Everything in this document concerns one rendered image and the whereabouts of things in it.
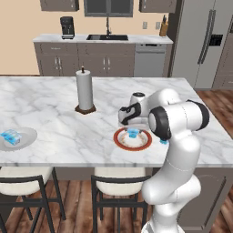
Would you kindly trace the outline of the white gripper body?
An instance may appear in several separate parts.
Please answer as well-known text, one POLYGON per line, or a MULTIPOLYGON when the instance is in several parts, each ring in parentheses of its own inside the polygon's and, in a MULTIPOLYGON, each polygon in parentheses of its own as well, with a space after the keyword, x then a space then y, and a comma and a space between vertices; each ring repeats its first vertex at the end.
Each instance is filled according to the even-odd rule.
POLYGON ((147 118, 146 117, 124 117, 119 119, 119 125, 123 127, 129 126, 139 126, 146 127, 147 126, 147 118))

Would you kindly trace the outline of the grey base cupboard run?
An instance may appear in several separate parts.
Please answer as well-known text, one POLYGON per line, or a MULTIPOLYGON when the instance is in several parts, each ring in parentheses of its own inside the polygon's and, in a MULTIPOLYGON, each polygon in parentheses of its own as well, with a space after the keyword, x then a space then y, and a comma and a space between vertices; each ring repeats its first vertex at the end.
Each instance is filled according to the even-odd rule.
POLYGON ((92 76, 132 77, 135 45, 34 42, 41 76, 74 76, 83 66, 92 76))

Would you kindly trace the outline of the black coffee machine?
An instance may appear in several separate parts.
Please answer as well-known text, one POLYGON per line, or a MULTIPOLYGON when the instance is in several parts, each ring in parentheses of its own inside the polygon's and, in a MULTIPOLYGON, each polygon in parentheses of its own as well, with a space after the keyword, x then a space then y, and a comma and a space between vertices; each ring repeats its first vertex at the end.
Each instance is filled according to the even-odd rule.
POLYGON ((74 20, 72 16, 62 16, 60 18, 62 26, 62 38, 73 39, 75 37, 74 20))

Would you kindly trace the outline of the grey plate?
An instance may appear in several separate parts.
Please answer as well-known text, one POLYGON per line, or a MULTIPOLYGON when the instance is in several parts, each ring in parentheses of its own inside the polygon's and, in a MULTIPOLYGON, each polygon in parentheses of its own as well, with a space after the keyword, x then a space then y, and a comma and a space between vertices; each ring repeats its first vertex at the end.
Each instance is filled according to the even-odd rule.
POLYGON ((5 141, 3 137, 0 136, 0 150, 16 151, 24 147, 30 146, 32 143, 35 142, 37 138, 37 132, 31 127, 19 127, 14 130, 22 136, 20 142, 17 145, 13 146, 9 142, 5 141))

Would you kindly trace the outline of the black sink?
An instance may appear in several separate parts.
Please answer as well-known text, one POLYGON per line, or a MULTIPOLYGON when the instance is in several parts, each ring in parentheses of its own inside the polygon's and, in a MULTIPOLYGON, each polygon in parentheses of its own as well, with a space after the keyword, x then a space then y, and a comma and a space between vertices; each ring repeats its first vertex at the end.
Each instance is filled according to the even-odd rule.
POLYGON ((89 35, 86 40, 128 41, 127 35, 89 35))

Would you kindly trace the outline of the red rimmed white plate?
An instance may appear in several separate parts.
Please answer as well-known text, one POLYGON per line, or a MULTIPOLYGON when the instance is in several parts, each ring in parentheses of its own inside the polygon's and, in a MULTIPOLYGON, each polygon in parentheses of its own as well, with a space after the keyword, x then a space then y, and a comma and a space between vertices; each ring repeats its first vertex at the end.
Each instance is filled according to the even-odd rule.
POLYGON ((152 137, 144 129, 138 129, 139 134, 136 138, 131 138, 127 133, 128 127, 119 128, 114 136, 115 144, 127 151, 141 151, 148 148, 152 143, 152 137))

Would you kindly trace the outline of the dark framed window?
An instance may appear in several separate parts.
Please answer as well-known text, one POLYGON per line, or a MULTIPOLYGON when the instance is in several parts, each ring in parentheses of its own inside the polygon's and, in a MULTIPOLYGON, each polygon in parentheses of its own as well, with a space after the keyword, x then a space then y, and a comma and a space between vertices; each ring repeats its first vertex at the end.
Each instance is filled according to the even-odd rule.
POLYGON ((85 16, 132 17, 134 0, 84 0, 85 16))

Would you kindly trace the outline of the cream cushioned black stool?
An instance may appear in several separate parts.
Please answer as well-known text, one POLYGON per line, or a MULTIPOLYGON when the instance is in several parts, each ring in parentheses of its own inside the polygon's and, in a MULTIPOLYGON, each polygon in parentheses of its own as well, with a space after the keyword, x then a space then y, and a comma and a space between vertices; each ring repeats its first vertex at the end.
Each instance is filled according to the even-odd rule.
POLYGON ((29 233, 35 233, 35 227, 42 209, 46 212, 50 233, 55 233, 49 208, 50 203, 57 203, 60 207, 62 219, 66 219, 56 169, 54 167, 1 167, 0 194, 21 197, 23 199, 22 202, 0 202, 0 206, 24 208, 29 219, 33 221, 29 233), (55 198, 49 198, 46 194, 46 184, 49 177, 52 177, 54 181, 55 198))
POLYGON ((104 208, 117 208, 117 233, 120 233, 121 208, 133 208, 133 219, 142 208, 142 225, 145 225, 147 203, 138 201, 138 193, 147 179, 144 167, 96 167, 91 176, 93 233, 97 233, 97 211, 100 210, 103 219, 104 208))

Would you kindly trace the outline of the grey wall cupboard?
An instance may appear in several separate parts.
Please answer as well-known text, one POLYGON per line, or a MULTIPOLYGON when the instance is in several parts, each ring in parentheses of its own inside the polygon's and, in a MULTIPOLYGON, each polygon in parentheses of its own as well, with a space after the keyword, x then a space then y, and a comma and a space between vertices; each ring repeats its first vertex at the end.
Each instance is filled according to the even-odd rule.
POLYGON ((78 0, 40 0, 42 11, 75 12, 79 10, 78 0))
POLYGON ((174 13, 177 0, 139 0, 141 13, 174 13))

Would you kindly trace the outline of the grey tall cupboard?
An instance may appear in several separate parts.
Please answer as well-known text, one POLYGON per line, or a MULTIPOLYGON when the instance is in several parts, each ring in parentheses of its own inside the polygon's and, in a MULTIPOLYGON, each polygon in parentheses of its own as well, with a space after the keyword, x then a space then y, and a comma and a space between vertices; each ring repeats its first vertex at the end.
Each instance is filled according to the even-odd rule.
POLYGON ((233 89, 233 16, 230 21, 212 88, 233 89))

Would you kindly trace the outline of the stainless steel dishwasher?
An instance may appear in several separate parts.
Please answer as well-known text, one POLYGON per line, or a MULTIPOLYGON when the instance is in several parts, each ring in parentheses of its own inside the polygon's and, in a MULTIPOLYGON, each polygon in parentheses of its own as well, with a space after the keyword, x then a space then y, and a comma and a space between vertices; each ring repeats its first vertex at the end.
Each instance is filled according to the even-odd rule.
POLYGON ((136 44, 134 77, 161 77, 166 45, 136 44))

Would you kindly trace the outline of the wooden knife block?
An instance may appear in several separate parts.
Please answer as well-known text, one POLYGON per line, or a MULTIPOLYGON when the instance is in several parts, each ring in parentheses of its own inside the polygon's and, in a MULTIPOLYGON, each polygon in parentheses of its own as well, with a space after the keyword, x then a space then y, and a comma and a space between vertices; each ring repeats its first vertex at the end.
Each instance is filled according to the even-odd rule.
POLYGON ((161 23, 159 35, 166 36, 167 35, 167 28, 168 28, 168 22, 167 22, 166 16, 164 15, 162 23, 161 23))

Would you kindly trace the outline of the stainless steel fridge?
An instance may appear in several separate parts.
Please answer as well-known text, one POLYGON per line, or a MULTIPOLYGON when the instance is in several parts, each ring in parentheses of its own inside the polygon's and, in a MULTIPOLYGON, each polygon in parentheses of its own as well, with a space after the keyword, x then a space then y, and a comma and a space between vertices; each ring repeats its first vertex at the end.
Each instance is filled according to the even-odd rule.
POLYGON ((211 88, 233 16, 233 0, 184 0, 172 77, 211 88))

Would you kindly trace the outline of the black tap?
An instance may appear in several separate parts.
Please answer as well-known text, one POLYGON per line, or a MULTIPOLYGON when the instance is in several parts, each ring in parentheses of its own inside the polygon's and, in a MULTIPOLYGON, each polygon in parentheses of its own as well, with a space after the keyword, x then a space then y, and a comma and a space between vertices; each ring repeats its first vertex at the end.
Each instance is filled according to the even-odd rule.
POLYGON ((110 36, 112 32, 110 31, 109 27, 109 16, 106 17, 106 36, 110 36))

